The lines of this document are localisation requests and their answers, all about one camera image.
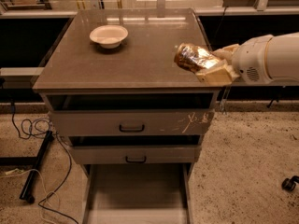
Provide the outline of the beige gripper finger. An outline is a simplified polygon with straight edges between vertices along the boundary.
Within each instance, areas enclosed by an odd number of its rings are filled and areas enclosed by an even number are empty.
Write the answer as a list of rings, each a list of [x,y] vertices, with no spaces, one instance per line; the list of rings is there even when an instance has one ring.
[[[212,54],[222,60],[225,60],[227,63],[231,63],[233,59],[233,55],[239,47],[240,47],[239,44],[229,45],[221,49],[214,50]]]
[[[200,70],[196,76],[207,86],[228,86],[239,78],[239,74],[226,60],[218,62],[211,68]]]

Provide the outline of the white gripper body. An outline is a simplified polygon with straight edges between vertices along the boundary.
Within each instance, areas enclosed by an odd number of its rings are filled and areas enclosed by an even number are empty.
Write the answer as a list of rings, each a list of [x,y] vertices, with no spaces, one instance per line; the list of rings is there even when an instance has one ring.
[[[253,37],[233,54],[232,65],[247,84],[269,84],[273,79],[266,68],[266,53],[272,35]]]

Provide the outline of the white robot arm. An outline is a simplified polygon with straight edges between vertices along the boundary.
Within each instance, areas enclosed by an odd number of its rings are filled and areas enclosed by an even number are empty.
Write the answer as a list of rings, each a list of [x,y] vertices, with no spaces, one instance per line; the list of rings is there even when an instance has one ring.
[[[196,73],[207,86],[282,84],[299,80],[299,34],[263,35],[212,54],[219,61]]]

